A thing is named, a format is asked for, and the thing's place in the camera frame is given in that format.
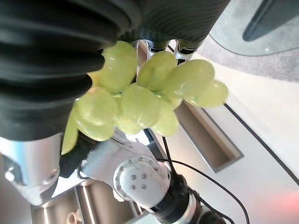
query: black cable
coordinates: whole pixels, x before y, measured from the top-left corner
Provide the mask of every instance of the black cable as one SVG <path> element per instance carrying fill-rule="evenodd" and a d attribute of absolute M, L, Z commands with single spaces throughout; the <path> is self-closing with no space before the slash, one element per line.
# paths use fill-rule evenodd
<path fill-rule="evenodd" d="M 163 139 L 163 143 L 164 143 L 165 150 L 166 150 L 166 155 L 167 155 L 167 160 L 164 160 L 164 161 L 169 162 L 169 166 L 170 166 L 171 171 L 173 172 L 174 176 L 178 176 L 178 174 L 177 174 L 177 172 L 176 172 L 176 170 L 173 166 L 173 163 L 172 163 L 173 161 L 170 157 L 170 152 L 169 152 L 169 149 L 168 149 L 166 138 L 164 136 L 162 136 L 162 139 Z M 191 192 L 197 198 L 197 200 L 202 202 L 211 211 L 213 211 L 214 213 L 216 213 L 220 217 L 223 217 L 223 218 L 227 219 L 231 224 L 235 224 L 234 221 L 230 217 L 224 215 L 223 213 L 219 212 L 218 210 L 214 209 L 211 205 L 209 205 L 202 197 L 199 196 L 199 194 L 195 190 L 192 190 L 191 188 L 188 187 L 188 191 Z"/>
<path fill-rule="evenodd" d="M 164 143 L 164 146 L 165 146 L 165 150 L 166 150 L 166 155 L 167 155 L 167 158 L 168 158 L 168 162 L 169 162 L 169 166 L 171 168 L 171 171 L 172 173 L 174 174 L 174 176 L 178 176 L 173 164 L 172 164 L 172 160 L 171 160 L 171 157 L 170 157 L 170 153 L 169 153 L 169 149 L 168 149 L 168 145 L 167 145 L 167 141 L 166 141 L 166 138 L 164 136 L 162 136 L 162 139 L 163 139 L 163 143 Z"/>
<path fill-rule="evenodd" d="M 191 192 L 197 200 L 202 202 L 206 207 L 209 208 L 212 212 L 216 213 L 218 216 L 227 219 L 231 224 L 235 224 L 235 222 L 228 216 L 224 215 L 223 213 L 219 212 L 215 208 L 213 208 L 211 205 L 209 205 L 208 202 L 206 202 L 195 190 L 192 190 L 190 187 L 188 187 L 189 192 Z"/>
<path fill-rule="evenodd" d="M 168 159 L 157 159 L 158 161 L 168 161 L 170 163 L 170 161 Z M 205 173 L 201 172 L 200 170 L 186 164 L 186 163 L 183 163 L 183 162 L 180 162 L 180 161 L 175 161 L 175 160 L 172 160 L 171 162 L 175 162 L 175 163 L 178 163 L 178 164 L 181 164 L 183 166 L 186 166 L 194 171 L 196 171 L 197 173 L 201 174 L 202 176 L 204 176 L 205 178 L 209 179 L 210 181 L 212 181 L 214 184 L 216 184 L 218 187 L 220 187 L 221 189 L 223 189 L 226 193 L 228 193 L 233 199 L 235 199 L 237 201 L 237 203 L 240 205 L 240 207 L 242 208 L 243 212 L 244 212 L 244 215 L 245 215 L 245 218 L 246 218 L 246 224 L 250 224 L 249 222 L 249 216 L 248 216 L 248 213 L 246 211 L 246 208 L 244 207 L 244 205 L 242 204 L 242 202 L 232 193 L 230 192 L 227 188 L 225 188 L 224 186 L 222 186 L 220 183 L 218 183 L 216 180 L 214 180 L 213 178 L 209 177 L 208 175 L 206 175 Z"/>

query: gray floor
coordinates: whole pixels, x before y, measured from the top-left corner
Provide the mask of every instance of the gray floor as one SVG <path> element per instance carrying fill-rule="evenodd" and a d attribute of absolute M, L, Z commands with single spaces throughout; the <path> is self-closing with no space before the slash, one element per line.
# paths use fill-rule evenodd
<path fill-rule="evenodd" d="M 222 48 L 208 36 L 198 53 L 219 64 L 249 74 L 299 82 L 299 49 L 269 56 L 241 56 Z"/>

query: green grape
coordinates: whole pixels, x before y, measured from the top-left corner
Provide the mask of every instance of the green grape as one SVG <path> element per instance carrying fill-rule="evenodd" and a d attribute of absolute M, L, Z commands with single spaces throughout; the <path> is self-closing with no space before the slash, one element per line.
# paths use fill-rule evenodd
<path fill-rule="evenodd" d="M 172 98 L 172 97 L 162 97 L 165 101 L 172 105 L 172 109 L 177 109 L 181 104 L 183 99 L 182 98 Z"/>
<path fill-rule="evenodd" d="M 214 67 L 206 60 L 191 60 L 178 65 L 168 74 L 161 91 L 174 98 L 198 95 L 214 78 Z"/>
<path fill-rule="evenodd" d="M 76 127 L 76 121 L 73 116 L 73 112 L 71 112 L 64 132 L 64 141 L 62 143 L 61 155 L 70 152 L 75 147 L 77 143 L 77 139 L 78 139 L 78 130 Z"/>
<path fill-rule="evenodd" d="M 118 108 L 114 97 L 102 87 L 91 88 L 75 101 L 78 113 L 87 122 L 102 126 L 117 117 Z"/>
<path fill-rule="evenodd" d="M 171 104 L 161 99 L 161 117 L 158 122 L 151 128 L 160 135 L 173 135 L 178 127 L 178 119 L 172 111 Z"/>
<path fill-rule="evenodd" d="M 117 119 L 115 119 L 114 124 L 117 126 L 122 132 L 127 134 L 137 134 L 142 128 L 134 124 L 123 112 L 121 109 L 121 94 L 114 95 L 117 105 L 119 106 L 119 114 Z"/>
<path fill-rule="evenodd" d="M 224 104 L 227 98 L 227 86 L 222 82 L 214 80 L 198 96 L 188 97 L 185 100 L 195 106 L 217 107 Z"/>
<path fill-rule="evenodd" d="M 102 126 L 95 125 L 80 117 L 77 105 L 73 107 L 73 111 L 77 129 L 87 137 L 96 141 L 105 141 L 114 134 L 114 126 L 112 123 L 106 123 Z"/>
<path fill-rule="evenodd" d="M 161 105 L 154 93 L 134 83 L 123 92 L 121 108 L 135 125 L 147 128 L 158 121 Z"/>
<path fill-rule="evenodd" d="M 121 94 L 115 94 L 113 95 L 113 98 L 115 99 L 116 101 L 116 104 L 117 104 L 117 116 L 115 119 L 119 119 L 121 116 L 122 116 L 122 109 L 121 109 Z"/>
<path fill-rule="evenodd" d="M 111 93 L 122 91 L 136 74 L 137 56 L 134 48 L 127 42 L 118 41 L 116 45 L 105 49 L 104 66 L 92 72 L 97 75 L 98 85 Z"/>
<path fill-rule="evenodd" d="M 142 130 L 142 127 L 137 126 L 127 116 L 121 116 L 115 121 L 117 126 L 122 132 L 127 134 L 137 134 Z"/>
<path fill-rule="evenodd" d="M 176 65 L 177 61 L 172 53 L 160 51 L 143 64 L 137 77 L 137 83 L 155 91 L 164 84 L 167 74 Z"/>
<path fill-rule="evenodd" d="M 87 137 L 96 141 L 106 141 L 114 134 L 114 126 L 112 124 L 98 126 L 90 124 L 86 121 L 82 121 L 79 130 Z"/>
<path fill-rule="evenodd" d="M 97 87 L 98 86 L 98 74 L 97 74 L 97 71 L 92 71 L 92 72 L 89 72 L 87 74 L 90 76 L 90 78 L 93 81 L 93 84 L 92 84 L 91 88 Z"/>

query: silver metal part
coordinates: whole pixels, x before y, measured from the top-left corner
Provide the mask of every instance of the silver metal part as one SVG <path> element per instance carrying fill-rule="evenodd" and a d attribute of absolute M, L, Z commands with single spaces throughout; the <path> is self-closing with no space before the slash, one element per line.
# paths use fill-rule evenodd
<path fill-rule="evenodd" d="M 156 42 L 156 41 L 146 40 L 145 42 L 148 47 L 147 59 L 150 59 L 155 53 L 165 50 L 170 41 Z"/>
<path fill-rule="evenodd" d="M 61 134 L 33 141 L 0 137 L 5 177 L 32 205 L 43 203 L 41 194 L 59 176 Z"/>
<path fill-rule="evenodd" d="M 91 151 L 86 162 L 81 165 L 81 171 L 85 175 L 95 180 L 103 181 L 113 185 L 113 175 L 115 170 L 124 169 L 120 166 L 124 161 L 130 161 L 130 158 L 141 155 L 147 156 L 155 160 L 155 157 L 145 145 L 139 142 L 122 141 L 110 139 L 98 144 L 98 146 Z"/>
<path fill-rule="evenodd" d="M 170 185 L 168 175 L 170 171 L 163 163 L 147 156 L 136 156 L 119 165 L 113 184 L 125 200 L 134 200 L 141 207 L 150 209 L 165 197 Z"/>
<path fill-rule="evenodd" d="M 183 216 L 176 221 L 174 224 L 188 224 L 192 220 L 194 213 L 196 211 L 196 198 L 193 194 L 189 196 L 189 204 L 188 207 L 183 214 Z"/>
<path fill-rule="evenodd" d="M 203 43 L 203 41 L 197 43 L 196 48 L 190 48 L 190 47 L 191 47 L 190 44 L 188 45 L 188 43 L 186 43 L 186 42 L 177 41 L 177 45 L 176 45 L 176 47 L 175 47 L 175 49 L 174 49 L 174 56 L 175 56 L 175 58 L 176 58 L 176 59 L 183 59 L 183 60 L 186 60 L 186 61 L 191 60 L 193 54 L 196 52 L 197 48 L 198 48 L 202 43 Z M 193 51 L 193 53 L 190 53 L 190 54 L 183 54 L 183 53 L 180 52 L 180 50 L 182 50 L 182 49 L 189 50 L 189 51 L 191 51 L 191 52 Z"/>

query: rectangular slot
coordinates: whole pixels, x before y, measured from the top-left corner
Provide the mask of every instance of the rectangular slot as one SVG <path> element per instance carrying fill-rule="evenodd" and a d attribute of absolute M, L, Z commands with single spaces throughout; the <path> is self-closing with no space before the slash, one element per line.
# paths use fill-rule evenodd
<path fill-rule="evenodd" d="M 243 157 L 204 109 L 183 102 L 175 112 L 181 126 L 214 172 Z"/>

